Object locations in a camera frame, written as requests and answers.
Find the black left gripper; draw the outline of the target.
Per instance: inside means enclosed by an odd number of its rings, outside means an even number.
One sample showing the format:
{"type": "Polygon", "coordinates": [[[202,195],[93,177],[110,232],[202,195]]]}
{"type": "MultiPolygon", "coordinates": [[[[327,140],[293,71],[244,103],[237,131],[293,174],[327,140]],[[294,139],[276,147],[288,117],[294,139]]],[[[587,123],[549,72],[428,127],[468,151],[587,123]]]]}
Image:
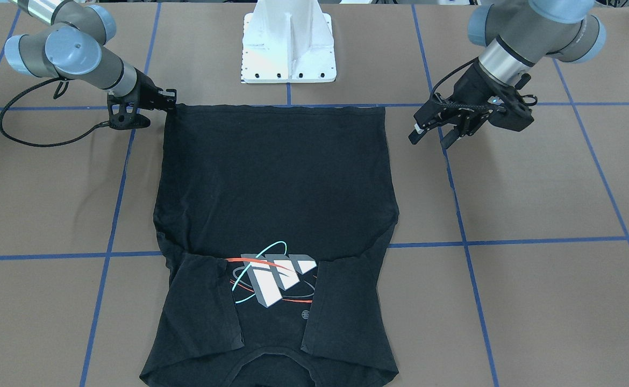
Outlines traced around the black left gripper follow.
{"type": "Polygon", "coordinates": [[[535,95],[521,95],[521,89],[531,80],[529,73],[516,75],[514,84],[503,84],[493,79],[477,59],[462,64],[444,76],[433,88],[430,99],[413,115],[416,124],[408,135],[416,145],[427,132],[443,125],[454,125],[442,139],[441,146],[449,149],[457,140],[470,137],[484,123],[521,132],[534,121],[532,107],[537,104],[535,95]],[[438,88],[450,77],[464,71],[447,98],[438,88]]]}

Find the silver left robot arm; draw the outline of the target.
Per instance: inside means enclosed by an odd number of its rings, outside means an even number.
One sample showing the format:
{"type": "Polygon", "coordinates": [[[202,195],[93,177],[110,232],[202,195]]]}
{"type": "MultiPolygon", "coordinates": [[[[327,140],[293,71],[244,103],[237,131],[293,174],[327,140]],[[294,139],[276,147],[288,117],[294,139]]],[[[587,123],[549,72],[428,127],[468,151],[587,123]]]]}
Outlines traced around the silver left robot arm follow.
{"type": "Polygon", "coordinates": [[[533,121],[534,95],[521,95],[531,69],[544,58],[585,63],[602,51],[607,31],[591,14],[593,1],[498,1],[481,5],[468,22],[472,44],[484,47],[459,66],[452,95],[435,85],[427,102],[414,114],[412,144],[440,126],[452,129],[443,149],[474,135],[485,123],[521,132],[533,121]]]}

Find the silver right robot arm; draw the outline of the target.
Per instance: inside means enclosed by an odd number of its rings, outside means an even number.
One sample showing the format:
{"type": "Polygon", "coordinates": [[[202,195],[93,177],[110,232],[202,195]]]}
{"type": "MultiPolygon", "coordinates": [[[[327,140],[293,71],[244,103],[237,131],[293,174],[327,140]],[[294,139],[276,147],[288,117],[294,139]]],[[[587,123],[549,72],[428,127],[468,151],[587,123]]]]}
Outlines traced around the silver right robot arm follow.
{"type": "Polygon", "coordinates": [[[140,109],[174,112],[175,90],[158,88],[149,76],[106,48],[117,32],[108,10],[74,1],[17,1],[16,5],[47,28],[5,42],[4,56],[15,71],[59,81],[80,80],[106,91],[109,125],[116,130],[148,127],[150,121],[140,109]]]}

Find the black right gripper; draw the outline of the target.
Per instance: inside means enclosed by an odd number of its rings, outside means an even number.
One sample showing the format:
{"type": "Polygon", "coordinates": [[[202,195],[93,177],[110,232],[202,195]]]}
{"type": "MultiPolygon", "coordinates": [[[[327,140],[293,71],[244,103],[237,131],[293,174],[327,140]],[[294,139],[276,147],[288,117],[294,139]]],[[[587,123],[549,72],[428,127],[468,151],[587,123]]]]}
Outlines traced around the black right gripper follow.
{"type": "Polygon", "coordinates": [[[135,71],[136,82],[127,95],[118,96],[110,93],[108,103],[108,125],[114,130],[143,129],[151,125],[151,120],[142,113],[143,110],[161,110],[175,112],[177,90],[158,88],[149,76],[135,71]]]}

